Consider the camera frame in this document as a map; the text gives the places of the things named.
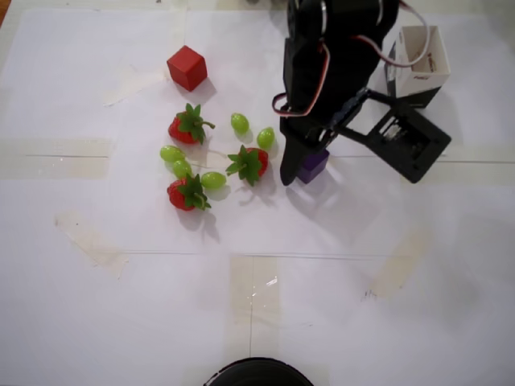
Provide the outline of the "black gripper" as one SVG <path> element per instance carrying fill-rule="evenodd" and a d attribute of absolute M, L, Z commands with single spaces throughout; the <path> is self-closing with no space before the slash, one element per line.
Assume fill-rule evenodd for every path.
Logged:
<path fill-rule="evenodd" d="M 322 36 L 291 27 L 285 39 L 283 83 L 286 103 L 280 131 L 286 139 L 282 184 L 308 184 L 328 163 L 327 147 L 343 136 L 367 145 L 367 136 L 347 127 L 368 100 L 365 88 L 379 58 L 372 48 L 336 32 Z"/>

